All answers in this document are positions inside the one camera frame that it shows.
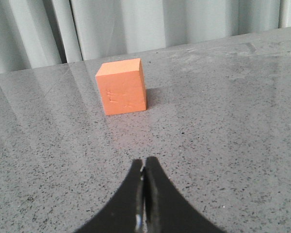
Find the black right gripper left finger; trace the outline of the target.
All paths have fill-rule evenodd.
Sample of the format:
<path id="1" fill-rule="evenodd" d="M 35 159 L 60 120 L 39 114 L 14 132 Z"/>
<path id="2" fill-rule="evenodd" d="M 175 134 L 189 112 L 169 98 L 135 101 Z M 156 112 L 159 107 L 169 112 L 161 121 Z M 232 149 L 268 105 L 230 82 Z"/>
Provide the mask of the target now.
<path id="1" fill-rule="evenodd" d="M 124 181 L 107 204 L 78 233 L 141 233 L 143 231 L 143 162 L 133 160 Z"/>

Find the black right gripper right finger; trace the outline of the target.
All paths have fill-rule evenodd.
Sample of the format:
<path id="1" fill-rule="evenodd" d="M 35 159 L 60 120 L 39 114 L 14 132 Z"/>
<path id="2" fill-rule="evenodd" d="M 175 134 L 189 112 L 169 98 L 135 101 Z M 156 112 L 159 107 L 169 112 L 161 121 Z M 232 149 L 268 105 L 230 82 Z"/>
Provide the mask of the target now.
<path id="1" fill-rule="evenodd" d="M 145 211 L 150 233 L 222 233 L 177 191 L 159 160 L 145 163 Z"/>

